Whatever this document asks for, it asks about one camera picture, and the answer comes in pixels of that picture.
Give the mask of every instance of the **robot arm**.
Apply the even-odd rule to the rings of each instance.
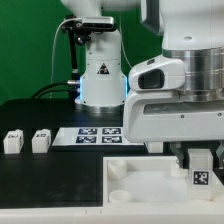
[[[76,17],[98,17],[101,10],[124,11],[140,4],[140,0],[61,0]]]

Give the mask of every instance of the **black cable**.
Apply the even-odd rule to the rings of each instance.
[[[56,92],[69,92],[69,91],[74,91],[74,90],[69,90],[69,89],[55,89],[55,90],[47,90],[41,94],[36,99],[40,99],[43,95],[48,94],[48,93],[56,93]]]
[[[56,87],[56,86],[65,86],[65,85],[67,85],[67,82],[65,82],[65,81],[64,82],[56,82],[56,83],[47,85],[47,86],[41,88],[40,90],[38,90],[35,94],[33,94],[31,99],[35,99],[39,94],[41,94],[42,92],[44,92],[47,89],[52,89],[53,87]]]

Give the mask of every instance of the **green background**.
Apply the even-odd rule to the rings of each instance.
[[[68,14],[60,0],[0,0],[0,105],[29,98],[50,84],[55,31]],[[104,15],[114,16],[118,25],[121,18],[124,46],[132,65],[161,53],[161,38],[140,24],[139,9]],[[78,48],[78,55],[80,71],[84,72],[83,47]],[[123,57],[122,70],[125,74],[130,70]],[[70,79],[70,72],[68,37],[60,32],[54,81]]]

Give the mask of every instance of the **white block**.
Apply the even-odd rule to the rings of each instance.
[[[163,153],[163,142],[146,142],[149,153]]]
[[[43,129],[36,131],[32,139],[33,153],[47,153],[50,144],[51,144],[50,130]]]
[[[19,154],[23,144],[23,131],[9,131],[4,139],[4,152],[5,154]]]
[[[189,195],[192,199],[213,199],[213,157],[209,149],[188,149]]]

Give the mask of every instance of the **white box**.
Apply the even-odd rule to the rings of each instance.
[[[33,153],[47,153],[50,144],[51,144],[50,130],[43,129],[36,131],[32,139]]]
[[[23,144],[23,131],[9,131],[4,139],[4,152],[5,154],[19,154]]]

